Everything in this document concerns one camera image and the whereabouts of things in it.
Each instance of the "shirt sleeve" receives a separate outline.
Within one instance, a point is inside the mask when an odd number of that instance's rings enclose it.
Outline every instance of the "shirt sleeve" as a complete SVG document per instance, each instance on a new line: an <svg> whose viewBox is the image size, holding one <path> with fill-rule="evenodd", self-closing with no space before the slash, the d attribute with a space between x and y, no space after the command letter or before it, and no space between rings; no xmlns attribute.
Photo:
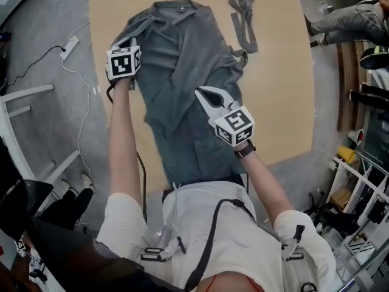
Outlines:
<svg viewBox="0 0 389 292"><path fill-rule="evenodd" d="M155 245L139 204L125 193L109 196L97 241L118 256L131 260L136 260L142 249Z"/></svg>
<svg viewBox="0 0 389 292"><path fill-rule="evenodd" d="M317 232L311 218L303 212L288 210L279 214L274 222L274 231L282 243L292 239L296 233L296 226L304 225L298 246L312 257L317 267L318 282L323 291L326 291L335 278L336 262L328 242Z"/></svg>

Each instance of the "wooden table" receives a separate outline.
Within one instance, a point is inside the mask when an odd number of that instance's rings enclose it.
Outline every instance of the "wooden table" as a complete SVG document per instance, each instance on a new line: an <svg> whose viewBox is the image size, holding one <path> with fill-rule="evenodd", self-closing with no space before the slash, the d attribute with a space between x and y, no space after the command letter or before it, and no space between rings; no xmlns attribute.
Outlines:
<svg viewBox="0 0 389 292"><path fill-rule="evenodd" d="M126 21L164 0L89 0L92 47L108 120L111 104L105 95L106 50ZM194 0L213 10L227 44L239 49L228 0ZM259 51L249 55L239 81L243 102L256 122L254 143L266 164L311 149L314 79L308 34L299 0L255 0L253 28ZM143 122L146 108L139 90L129 94L137 149L147 170L148 192L167 181L151 128Z"/></svg>

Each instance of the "white cable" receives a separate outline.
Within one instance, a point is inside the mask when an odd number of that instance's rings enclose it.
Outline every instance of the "white cable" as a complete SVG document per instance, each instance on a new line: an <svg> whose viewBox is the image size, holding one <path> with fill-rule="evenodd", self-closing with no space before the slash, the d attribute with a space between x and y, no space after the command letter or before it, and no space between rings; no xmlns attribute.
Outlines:
<svg viewBox="0 0 389 292"><path fill-rule="evenodd" d="M355 6L355 8L357 9L358 13L359 13L362 17L364 17L364 18L367 19L370 23L372 23L373 25L377 26L378 28L380 28L380 29L382 29L384 32L386 32L382 27L378 26L376 23L374 23L373 21L371 21L366 15L364 15L364 14L358 9L358 6L359 6L360 4L372 3L372 2L377 2L377 1L379 1L379 0L362 0L362 1L360 1L360 2Z"/></svg>
<svg viewBox="0 0 389 292"><path fill-rule="evenodd" d="M85 119L86 117L88 116L89 112L91 111L91 101L90 101L90 96L91 96L91 87L89 86L89 84L84 80L83 76L78 72L78 71L71 71L70 69L66 68L63 64L63 61L62 61L62 67L63 69L65 69L66 71L69 71L73 74L78 74L80 76L80 79L83 83L86 84L86 86L88 87L88 111L86 112L85 116L84 116L84 119L81 123L81 127L80 127L80 132L78 133L78 139L77 139L77 146L78 146L78 151L80 152L80 157L83 161L83 164L85 165L85 167L88 169L88 175L90 176L91 175L91 170L90 168L86 165L85 163L85 160L84 160L84 157L81 153L81 148L80 148L80 138L81 138L81 132L83 130L83 126L84 126L84 122L85 122Z"/></svg>
<svg viewBox="0 0 389 292"><path fill-rule="evenodd" d="M72 39L72 35L74 35L76 32L78 32L81 28L85 27L86 25L88 25L90 22L86 22L85 24L83 24L81 27L77 28L75 31L73 31L70 35L69 35L69 40Z"/></svg>

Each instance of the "white t-shirt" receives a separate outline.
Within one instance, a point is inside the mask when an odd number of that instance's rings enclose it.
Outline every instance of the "white t-shirt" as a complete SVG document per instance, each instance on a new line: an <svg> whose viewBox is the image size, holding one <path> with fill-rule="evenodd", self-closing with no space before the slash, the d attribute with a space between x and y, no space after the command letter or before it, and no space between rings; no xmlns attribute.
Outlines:
<svg viewBox="0 0 389 292"><path fill-rule="evenodd" d="M244 187L232 182L202 182L183 186L177 191L174 236L181 237L187 253L178 250L171 258L169 271L166 271L165 263L140 260L142 249L155 246L156 239L145 224L140 206L128 195L115 193L109 197L105 220L97 240L103 242L118 256L142 264L148 273L183 288L204 250L215 207L224 198L243 201L256 218L253 204ZM174 193L167 196L163 205L165 219L172 209L175 209L175 199ZM275 232L282 230L285 233L289 227L284 226L283 222L288 224L291 220L296 222L296 218L301 215L308 217L297 211L280 214L275 222ZM309 239L309 242L314 244L315 251L321 252L318 259L312 257L318 266L321 282L330 284L335 266L331 248L316 233L309 217L303 221L304 225L312 225L303 233L305 240ZM295 228L294 231L293 229L288 231L291 232L293 234L290 238L293 237ZM317 260L320 260L321 265L317 265ZM242 209L231 203L223 203L220 208L212 253L202 278L224 271L246 275L265 292L283 291L280 242L259 228Z"/></svg>

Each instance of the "black wristwatch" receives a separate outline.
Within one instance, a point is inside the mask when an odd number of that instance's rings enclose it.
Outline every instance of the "black wristwatch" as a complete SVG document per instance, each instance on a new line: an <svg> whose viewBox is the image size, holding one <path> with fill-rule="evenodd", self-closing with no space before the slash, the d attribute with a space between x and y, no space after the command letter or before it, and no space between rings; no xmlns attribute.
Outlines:
<svg viewBox="0 0 389 292"><path fill-rule="evenodd" d="M235 156L237 158L242 159L243 157L246 157L249 153L256 150L256 147L254 144L248 139L247 143L249 143L246 147L244 147L242 150L234 151Z"/></svg>

